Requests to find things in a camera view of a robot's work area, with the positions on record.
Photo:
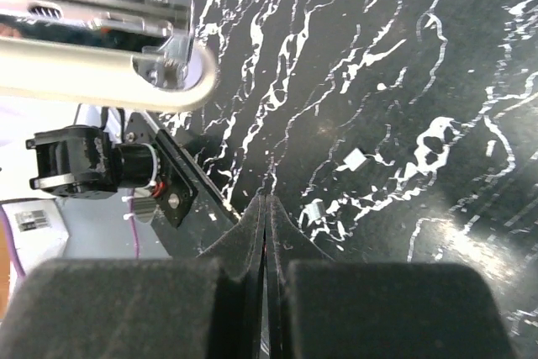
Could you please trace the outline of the black stapler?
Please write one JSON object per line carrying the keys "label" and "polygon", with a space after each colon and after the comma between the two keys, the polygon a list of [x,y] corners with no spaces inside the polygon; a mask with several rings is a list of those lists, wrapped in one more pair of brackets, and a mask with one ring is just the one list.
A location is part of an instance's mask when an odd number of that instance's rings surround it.
{"label": "black stapler", "polygon": [[192,0],[1,0],[4,96],[181,113],[217,81]]}

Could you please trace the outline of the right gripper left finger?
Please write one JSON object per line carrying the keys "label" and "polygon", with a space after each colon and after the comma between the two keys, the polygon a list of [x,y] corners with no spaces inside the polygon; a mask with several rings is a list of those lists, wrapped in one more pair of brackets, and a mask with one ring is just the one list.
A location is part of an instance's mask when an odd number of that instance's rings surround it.
{"label": "right gripper left finger", "polygon": [[4,358],[256,358],[264,211],[193,259],[46,261],[1,325]]}

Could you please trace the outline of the small staple piece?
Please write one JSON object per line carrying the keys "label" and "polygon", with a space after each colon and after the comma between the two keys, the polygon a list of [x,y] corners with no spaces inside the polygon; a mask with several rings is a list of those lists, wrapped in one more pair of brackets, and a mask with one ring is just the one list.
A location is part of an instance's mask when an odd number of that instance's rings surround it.
{"label": "small staple piece", "polygon": [[324,202],[320,198],[314,199],[311,203],[304,206],[304,215],[307,217],[307,226],[310,226],[313,222],[320,220],[325,216]]}
{"label": "small staple piece", "polygon": [[343,166],[352,172],[367,162],[367,157],[358,148],[352,150],[344,159]]}

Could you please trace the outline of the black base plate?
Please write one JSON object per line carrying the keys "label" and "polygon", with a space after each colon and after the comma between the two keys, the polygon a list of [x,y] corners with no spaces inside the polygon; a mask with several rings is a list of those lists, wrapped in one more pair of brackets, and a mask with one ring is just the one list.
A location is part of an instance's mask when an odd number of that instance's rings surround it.
{"label": "black base plate", "polygon": [[153,146],[160,157],[156,185],[137,191],[134,206],[168,256],[195,257],[239,222],[191,155],[151,115],[131,114],[125,139]]}

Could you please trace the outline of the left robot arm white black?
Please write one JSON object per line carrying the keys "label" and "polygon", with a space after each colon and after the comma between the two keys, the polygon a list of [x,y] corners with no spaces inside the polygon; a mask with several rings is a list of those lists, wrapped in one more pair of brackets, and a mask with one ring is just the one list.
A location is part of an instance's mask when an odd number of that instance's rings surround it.
{"label": "left robot arm white black", "polygon": [[150,144],[115,144],[103,129],[72,125],[26,140],[36,153],[33,190],[60,198],[105,199],[120,189],[150,187],[161,168]]}

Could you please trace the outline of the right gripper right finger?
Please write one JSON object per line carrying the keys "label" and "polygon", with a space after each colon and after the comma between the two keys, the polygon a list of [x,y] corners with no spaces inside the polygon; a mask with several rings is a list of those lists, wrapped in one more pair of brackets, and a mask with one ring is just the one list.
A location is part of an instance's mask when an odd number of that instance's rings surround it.
{"label": "right gripper right finger", "polygon": [[332,261],[266,199],[273,358],[512,358],[483,278],[455,263]]}

